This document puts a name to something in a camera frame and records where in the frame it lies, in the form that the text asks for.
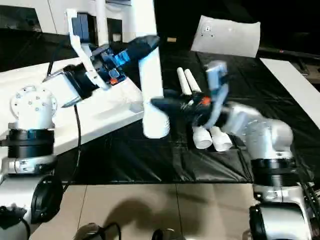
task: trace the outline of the white pole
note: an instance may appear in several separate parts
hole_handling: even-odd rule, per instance
[[[157,35],[153,0],[131,0],[133,23],[137,37]],[[159,48],[139,62],[140,84],[143,97],[143,133],[147,138],[160,139],[170,131],[168,116],[150,103],[163,97]]]
[[[181,67],[178,67],[176,72],[178,73],[178,78],[182,93],[185,95],[191,95],[191,89],[189,87],[186,75],[184,70]],[[193,130],[193,142],[197,149],[207,149],[212,144],[212,138],[207,129],[202,126],[194,126]]]
[[[106,16],[106,0],[95,0],[95,10],[96,28],[98,31],[98,44],[99,46],[101,46],[109,42]]]
[[[195,92],[201,92],[201,89],[192,75],[189,69],[184,71],[187,82],[189,83],[191,90]],[[221,132],[220,128],[213,126],[210,128],[210,133],[212,135],[212,143],[217,152],[224,152],[229,150],[232,147],[232,142],[228,134]]]

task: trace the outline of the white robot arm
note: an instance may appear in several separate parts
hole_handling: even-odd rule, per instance
[[[226,63],[212,61],[205,67],[211,103],[203,93],[193,92],[171,93],[153,99],[152,104],[193,126],[217,126],[242,140],[251,157],[254,198],[260,202],[249,210],[254,240],[311,240],[320,226],[320,207],[311,186],[299,175],[291,152],[291,128],[250,106],[227,102]]]
[[[80,15],[67,10],[70,42],[82,63],[48,75],[38,86],[22,88],[11,99],[16,122],[9,123],[8,135],[0,141],[0,146],[8,147],[0,169],[0,239],[29,239],[59,212],[62,183],[49,174],[56,166],[52,122],[56,111],[89,98],[98,88],[108,90],[124,81],[121,66],[158,47],[160,38],[147,35],[135,38],[119,53],[107,44],[90,49],[74,29],[81,24]]]

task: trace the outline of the beige floor tile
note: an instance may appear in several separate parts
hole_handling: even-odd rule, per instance
[[[182,230],[187,240],[241,240],[249,228],[248,208],[238,205],[239,196],[233,194],[229,199],[231,193],[224,193],[219,187],[217,190],[215,184],[178,185]],[[242,188],[228,190],[243,194]]]
[[[252,184],[213,184],[219,206],[248,211],[255,204]]]
[[[176,186],[88,186],[80,226],[88,223],[106,226],[110,222],[120,224],[122,239],[126,240],[150,240],[159,228],[180,231]]]
[[[31,240],[72,240],[78,229],[86,186],[69,186],[63,196],[59,213],[43,223]]]

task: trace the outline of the white tube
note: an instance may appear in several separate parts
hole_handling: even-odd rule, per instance
[[[187,82],[189,83],[191,90],[195,92],[201,92],[201,89],[192,75],[189,69],[184,71]],[[232,142],[228,134],[221,132],[220,128],[213,126],[210,128],[210,133],[212,135],[212,143],[217,152],[224,152],[232,147]]]
[[[190,69],[184,70],[184,74],[187,79],[187,82],[190,85],[191,90],[195,91],[195,92],[201,92],[201,89],[200,89],[197,81],[195,80],[194,76],[192,75]]]
[[[98,44],[99,46],[101,46],[109,42],[106,16],[106,0],[95,0],[95,11],[96,29],[98,31]]]
[[[189,87],[188,81],[186,79],[184,70],[181,67],[178,67],[176,72],[178,73],[179,82],[183,94],[191,95],[191,89]],[[212,144],[212,139],[210,133],[207,129],[202,126],[194,126],[193,130],[193,142],[197,149],[207,149]]]
[[[185,95],[191,95],[191,89],[189,87],[186,75],[184,73],[184,70],[182,69],[182,67],[178,67],[176,69],[176,72],[178,73],[178,78],[179,78],[179,82],[180,82],[180,86],[181,86],[181,90],[182,93]]]
[[[217,152],[224,152],[232,147],[232,142],[228,134],[222,132],[220,127],[213,126],[210,128],[212,142]]]
[[[133,22],[137,37],[157,35],[153,0],[131,0]],[[165,137],[170,131],[168,116],[150,103],[163,97],[159,48],[139,62],[140,84],[143,97],[143,134],[150,139]]]

